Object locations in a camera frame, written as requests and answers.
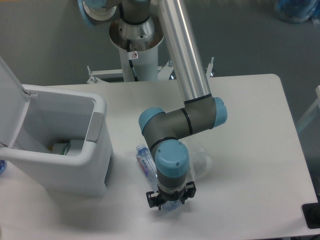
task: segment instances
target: plastic water bottle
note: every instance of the plastic water bottle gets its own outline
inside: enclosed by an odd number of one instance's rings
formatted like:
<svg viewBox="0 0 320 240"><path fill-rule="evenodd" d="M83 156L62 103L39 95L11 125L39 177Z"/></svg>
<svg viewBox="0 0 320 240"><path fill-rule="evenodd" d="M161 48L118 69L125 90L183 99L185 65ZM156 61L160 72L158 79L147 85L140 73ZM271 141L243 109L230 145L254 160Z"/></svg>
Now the plastic water bottle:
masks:
<svg viewBox="0 0 320 240"><path fill-rule="evenodd" d="M144 144L140 144L136 147L137 155L135 156L138 160L145 176L151 188L154 192L158 190L158 178L157 178L157 167L151 156L149 149Z"/></svg>
<svg viewBox="0 0 320 240"><path fill-rule="evenodd" d="M7 162L5 160L0 160L0 175L5 171Z"/></svg>
<svg viewBox="0 0 320 240"><path fill-rule="evenodd" d="M158 191L158 176L157 167L155 161L149 149L144 144L140 144L136 147L137 155L135 156L138 160L149 184L151 185L152 191L155 193ZM161 206L163 212L170 212L181 205L181 201L167 201Z"/></svg>

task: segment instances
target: gray floor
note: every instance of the gray floor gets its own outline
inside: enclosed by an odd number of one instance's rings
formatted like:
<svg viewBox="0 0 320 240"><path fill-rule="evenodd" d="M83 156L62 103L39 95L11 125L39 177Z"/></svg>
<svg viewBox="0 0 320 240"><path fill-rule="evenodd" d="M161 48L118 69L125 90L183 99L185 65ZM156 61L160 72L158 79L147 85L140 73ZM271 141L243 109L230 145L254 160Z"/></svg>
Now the gray floor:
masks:
<svg viewBox="0 0 320 240"><path fill-rule="evenodd" d="M217 77L278 75L297 122L320 85L320 25L280 21L272 0L189 0L188 9L203 63L214 56ZM120 68L108 29L87 27L76 0L0 1L0 56L24 84L83 84L86 65ZM168 59L164 42L159 64ZM320 116L300 141L311 175L320 176Z"/></svg>

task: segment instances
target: metal stand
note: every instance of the metal stand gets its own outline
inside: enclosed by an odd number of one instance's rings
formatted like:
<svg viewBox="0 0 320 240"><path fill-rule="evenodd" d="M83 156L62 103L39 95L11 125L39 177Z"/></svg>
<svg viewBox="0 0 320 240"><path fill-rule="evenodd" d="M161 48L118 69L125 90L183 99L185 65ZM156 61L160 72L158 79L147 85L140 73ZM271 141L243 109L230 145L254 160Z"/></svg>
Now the metal stand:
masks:
<svg viewBox="0 0 320 240"><path fill-rule="evenodd" d="M215 76L215 72L213 70L214 67L214 57L211 58L211 61L206 68L206 76L207 78L213 78ZM124 77L124 73L122 69L113 69L113 70L102 70L102 71L91 71L90 67L87 66L89 79L87 81L88 84L98 84L107 82L114 82L114 79L122 79ZM165 66L158 66L158 81L167 81L177 79L174 74L174 66L171 60L169 60Z"/></svg>
<svg viewBox="0 0 320 240"><path fill-rule="evenodd" d="M317 99L305 111L297 123L296 131L298 134L300 134L320 113L320 86L315 89L315 92L317 94Z"/></svg>

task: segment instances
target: cable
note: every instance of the cable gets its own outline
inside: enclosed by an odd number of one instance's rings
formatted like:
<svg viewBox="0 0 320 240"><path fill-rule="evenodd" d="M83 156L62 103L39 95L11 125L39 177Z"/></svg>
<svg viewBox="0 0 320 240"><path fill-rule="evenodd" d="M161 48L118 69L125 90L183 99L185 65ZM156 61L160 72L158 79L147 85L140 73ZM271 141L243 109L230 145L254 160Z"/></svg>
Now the cable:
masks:
<svg viewBox="0 0 320 240"><path fill-rule="evenodd" d="M120 18L123 19L125 14L124 14L124 7L122 6L122 2L118 5L119 12L120 12Z"/></svg>
<svg viewBox="0 0 320 240"><path fill-rule="evenodd" d="M126 41L126 51L128 53L130 53L130 42L131 41L129 39ZM137 74L136 74L136 70L134 68L134 63L132 62L131 59L129 60L129 65L130 65L130 68L132 69L132 74L133 74L133 77L134 77L134 81L135 82L139 82Z"/></svg>

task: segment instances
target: bottle label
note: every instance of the bottle label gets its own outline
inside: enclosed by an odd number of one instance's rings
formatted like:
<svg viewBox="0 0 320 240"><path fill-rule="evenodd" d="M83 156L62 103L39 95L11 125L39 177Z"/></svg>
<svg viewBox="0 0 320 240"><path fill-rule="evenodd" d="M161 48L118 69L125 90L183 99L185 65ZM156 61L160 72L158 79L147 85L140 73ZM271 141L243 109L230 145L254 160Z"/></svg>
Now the bottle label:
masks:
<svg viewBox="0 0 320 240"><path fill-rule="evenodd" d="M146 159L143 156L137 155L136 159L138 160L140 167L142 168L146 177L148 177L148 165Z"/></svg>

